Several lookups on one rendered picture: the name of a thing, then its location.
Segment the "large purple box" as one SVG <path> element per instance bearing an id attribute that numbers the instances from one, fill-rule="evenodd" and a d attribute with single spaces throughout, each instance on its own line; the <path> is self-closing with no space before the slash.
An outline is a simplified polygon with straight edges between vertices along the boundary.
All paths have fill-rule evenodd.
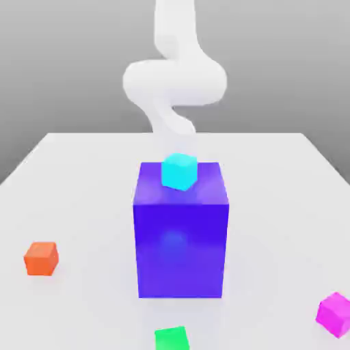
<path id="1" fill-rule="evenodd" d="M 161 184 L 161 165 L 140 165 L 133 200 L 141 298 L 220 298 L 229 201 L 218 163 L 199 163 L 186 191 Z"/>

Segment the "small orange cube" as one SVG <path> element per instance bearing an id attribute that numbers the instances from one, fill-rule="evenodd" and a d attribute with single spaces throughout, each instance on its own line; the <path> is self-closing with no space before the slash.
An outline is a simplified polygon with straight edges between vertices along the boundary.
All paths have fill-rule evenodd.
<path id="1" fill-rule="evenodd" d="M 55 242 L 33 242 L 23 256 L 27 274 L 51 276 L 59 262 Z"/>

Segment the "small green cube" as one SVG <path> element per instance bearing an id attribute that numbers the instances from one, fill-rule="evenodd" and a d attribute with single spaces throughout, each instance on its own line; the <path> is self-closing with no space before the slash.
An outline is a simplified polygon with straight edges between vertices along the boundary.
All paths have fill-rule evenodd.
<path id="1" fill-rule="evenodd" d="M 184 326 L 157 329 L 154 332 L 155 350 L 189 350 L 189 341 Z"/>

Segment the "small cyan cube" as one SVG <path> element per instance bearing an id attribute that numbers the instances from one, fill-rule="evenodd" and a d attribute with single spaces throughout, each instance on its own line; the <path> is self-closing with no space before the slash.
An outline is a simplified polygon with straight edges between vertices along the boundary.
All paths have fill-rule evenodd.
<path id="1" fill-rule="evenodd" d="M 196 157 L 173 153 L 161 163 L 161 184 L 180 191 L 188 190 L 198 179 Z"/>

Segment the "small magenta cube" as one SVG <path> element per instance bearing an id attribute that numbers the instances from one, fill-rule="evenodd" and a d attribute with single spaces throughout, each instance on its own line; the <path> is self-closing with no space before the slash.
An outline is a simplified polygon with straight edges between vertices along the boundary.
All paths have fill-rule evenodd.
<path id="1" fill-rule="evenodd" d="M 320 302 L 315 321 L 341 338 L 350 330 L 350 300 L 338 292 L 332 293 Z"/>

